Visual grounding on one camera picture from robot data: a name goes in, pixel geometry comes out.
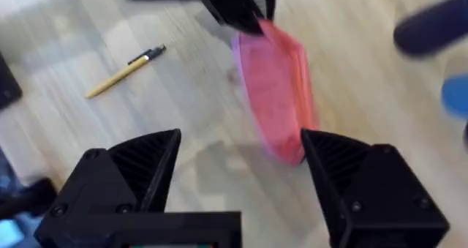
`pen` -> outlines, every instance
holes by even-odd
[[[101,94],[103,91],[109,89],[111,86],[128,76],[130,73],[140,69],[143,65],[147,64],[151,60],[155,59],[157,56],[160,56],[166,51],[164,45],[154,48],[153,50],[147,50],[138,56],[133,61],[129,62],[129,65],[123,68],[121,71],[117,72],[111,78],[107,79],[103,83],[99,84],[96,88],[92,89],[87,93],[86,98],[92,98],[96,95]]]

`pink bag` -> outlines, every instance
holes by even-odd
[[[233,40],[252,115],[267,149],[282,162],[304,158],[301,128],[317,129],[307,57],[301,44],[268,20],[264,37],[239,33]]]

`blue object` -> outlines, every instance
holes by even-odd
[[[468,74],[453,76],[444,82],[442,104],[449,113],[468,119]]]
[[[9,248],[24,238],[14,220],[0,221],[0,248]]]

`dark blue object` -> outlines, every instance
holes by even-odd
[[[393,37],[403,53],[427,56],[467,33],[468,0],[446,0],[403,20]]]

